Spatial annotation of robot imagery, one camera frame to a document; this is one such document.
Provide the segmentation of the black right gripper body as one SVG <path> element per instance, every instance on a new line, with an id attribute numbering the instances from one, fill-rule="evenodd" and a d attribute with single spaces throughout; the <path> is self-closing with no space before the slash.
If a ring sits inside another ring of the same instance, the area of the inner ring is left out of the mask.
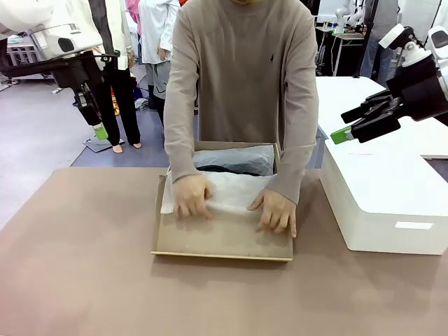
<path id="1" fill-rule="evenodd" d="M 421 121 L 447 112 L 447 98 L 432 55 L 413 65 L 398 67 L 386 85 L 397 100 L 393 110 L 397 119 L 410 117 Z"/>

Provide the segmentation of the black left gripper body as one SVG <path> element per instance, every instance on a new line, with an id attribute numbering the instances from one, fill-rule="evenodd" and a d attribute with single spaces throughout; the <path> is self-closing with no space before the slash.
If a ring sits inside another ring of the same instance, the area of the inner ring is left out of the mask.
<path id="1" fill-rule="evenodd" d="M 92 53 L 83 53 L 62 61 L 62 67 L 52 71 L 60 88 L 78 89 L 83 84 L 92 86 L 102 82 L 102 72 Z"/>

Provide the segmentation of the person's right hand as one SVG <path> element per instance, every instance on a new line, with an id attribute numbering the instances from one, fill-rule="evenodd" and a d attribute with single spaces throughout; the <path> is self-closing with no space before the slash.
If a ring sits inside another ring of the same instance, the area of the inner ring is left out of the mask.
<path id="1" fill-rule="evenodd" d="M 179 178 L 173 183 L 174 213 L 177 218 L 203 217 L 211 219 L 206 201 L 213 196 L 213 187 L 203 175 Z"/>

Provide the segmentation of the person's left hand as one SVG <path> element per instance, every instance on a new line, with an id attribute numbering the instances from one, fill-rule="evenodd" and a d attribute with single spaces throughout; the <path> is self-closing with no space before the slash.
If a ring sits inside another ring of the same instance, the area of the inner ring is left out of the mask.
<path id="1" fill-rule="evenodd" d="M 258 230 L 270 230 L 282 233 L 289 229 L 292 238 L 297 236 L 296 207 L 297 205 L 283 195 L 269 189 L 264 189 L 247 208 L 255 211 L 262 207 Z"/>

